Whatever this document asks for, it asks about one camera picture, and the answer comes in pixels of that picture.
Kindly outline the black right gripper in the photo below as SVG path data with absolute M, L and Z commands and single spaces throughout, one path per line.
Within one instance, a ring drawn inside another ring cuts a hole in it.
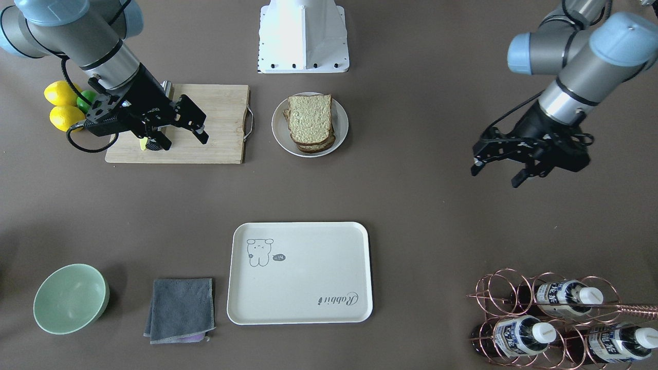
M 179 96 L 174 104 L 150 71 L 139 65 L 124 86 L 98 92 L 85 115 L 84 127 L 98 137 L 131 131 L 139 138 L 150 138 L 148 150 L 167 151 L 172 145 L 165 134 L 170 125 L 190 131 L 206 144 L 206 117 L 187 95 Z

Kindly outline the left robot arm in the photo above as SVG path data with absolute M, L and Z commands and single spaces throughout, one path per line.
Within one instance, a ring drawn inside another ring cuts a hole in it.
M 505 134 L 490 124 L 473 147 L 477 174 L 493 161 L 521 162 L 514 188 L 554 168 L 578 172 L 590 163 L 594 137 L 582 121 L 616 87 L 656 62 L 656 24 L 643 16 L 605 15 L 606 1 L 562 1 L 535 32 L 516 35 L 508 68 L 527 75 L 554 75 L 528 100 L 529 109 Z

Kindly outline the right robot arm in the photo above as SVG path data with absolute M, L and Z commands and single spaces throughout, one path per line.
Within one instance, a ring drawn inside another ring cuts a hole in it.
M 186 95 L 177 101 L 129 49 L 143 17 L 135 1 L 16 1 L 2 10 L 2 49 L 19 57 L 71 60 L 97 92 L 84 119 L 72 125 L 98 137 L 130 132 L 158 149 L 172 143 L 163 129 L 191 131 L 208 141 L 206 115 Z

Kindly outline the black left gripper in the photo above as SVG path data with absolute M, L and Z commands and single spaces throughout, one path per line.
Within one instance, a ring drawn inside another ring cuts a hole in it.
M 580 128 L 586 117 L 581 110 L 576 112 L 574 125 L 564 125 L 546 115 L 540 104 L 534 102 L 510 133 L 504 134 L 496 127 L 498 122 L 528 103 L 524 101 L 512 108 L 483 131 L 473 147 L 472 176 L 477 176 L 489 162 L 521 162 L 524 168 L 511 179 L 512 187 L 518 188 L 529 178 L 546 177 L 556 167 L 578 172 L 588 166 L 592 136 Z

